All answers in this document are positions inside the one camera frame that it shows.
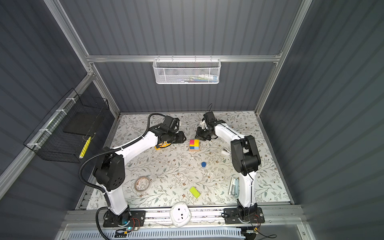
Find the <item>wood block with holes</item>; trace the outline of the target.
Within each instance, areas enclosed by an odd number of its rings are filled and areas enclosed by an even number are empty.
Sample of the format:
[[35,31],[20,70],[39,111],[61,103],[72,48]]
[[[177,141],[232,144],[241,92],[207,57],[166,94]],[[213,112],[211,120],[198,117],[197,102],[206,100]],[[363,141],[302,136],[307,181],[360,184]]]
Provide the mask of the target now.
[[198,152],[198,151],[200,151],[200,147],[199,148],[190,148],[190,144],[189,144],[189,151],[190,152]]

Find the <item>lime green block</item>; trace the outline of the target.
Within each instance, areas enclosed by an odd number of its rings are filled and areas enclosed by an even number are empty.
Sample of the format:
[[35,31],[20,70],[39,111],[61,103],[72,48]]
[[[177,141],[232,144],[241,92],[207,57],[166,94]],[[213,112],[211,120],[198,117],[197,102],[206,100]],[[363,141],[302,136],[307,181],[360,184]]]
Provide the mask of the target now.
[[201,195],[201,193],[195,188],[195,187],[191,187],[189,189],[190,193],[196,198],[198,199]]

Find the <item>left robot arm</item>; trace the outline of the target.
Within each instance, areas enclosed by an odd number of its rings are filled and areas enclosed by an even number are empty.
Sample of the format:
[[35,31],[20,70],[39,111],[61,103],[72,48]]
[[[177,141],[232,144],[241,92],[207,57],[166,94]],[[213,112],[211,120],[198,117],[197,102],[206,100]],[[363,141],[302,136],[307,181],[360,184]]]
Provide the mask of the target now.
[[97,157],[93,175],[98,183],[97,187],[101,187],[108,209],[113,214],[120,216],[129,210],[122,188],[126,176],[125,165],[142,152],[161,143],[184,143],[187,138],[179,127],[178,118],[150,114],[147,128],[142,135]]

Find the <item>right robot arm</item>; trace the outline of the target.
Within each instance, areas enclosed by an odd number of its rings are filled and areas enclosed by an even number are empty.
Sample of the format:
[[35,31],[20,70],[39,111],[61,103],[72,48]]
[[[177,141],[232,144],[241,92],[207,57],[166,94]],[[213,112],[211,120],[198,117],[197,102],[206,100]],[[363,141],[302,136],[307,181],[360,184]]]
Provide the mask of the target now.
[[258,205],[255,197],[256,173],[261,165],[261,157],[252,135],[242,135],[218,120],[213,112],[203,115],[201,125],[197,128],[196,139],[211,141],[220,138],[231,147],[231,158],[234,169],[239,173],[238,208],[254,211]]

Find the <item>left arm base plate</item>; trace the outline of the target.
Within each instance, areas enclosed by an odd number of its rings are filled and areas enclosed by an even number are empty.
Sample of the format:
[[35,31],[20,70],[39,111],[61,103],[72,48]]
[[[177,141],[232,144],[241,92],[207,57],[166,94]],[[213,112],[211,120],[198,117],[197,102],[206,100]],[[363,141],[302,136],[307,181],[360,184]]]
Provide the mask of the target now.
[[110,210],[107,210],[103,216],[104,228],[117,228],[117,227],[142,227],[146,218],[146,211],[124,211],[121,215],[115,215]]

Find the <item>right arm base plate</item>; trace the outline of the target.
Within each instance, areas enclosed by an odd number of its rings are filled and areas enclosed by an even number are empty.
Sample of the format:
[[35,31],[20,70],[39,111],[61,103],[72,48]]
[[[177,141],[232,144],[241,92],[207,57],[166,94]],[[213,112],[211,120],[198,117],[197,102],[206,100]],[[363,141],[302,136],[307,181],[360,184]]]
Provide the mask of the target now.
[[255,224],[260,225],[265,223],[265,217],[263,210],[260,207],[257,208],[226,208],[221,213],[221,217],[224,218],[225,223],[230,224]]

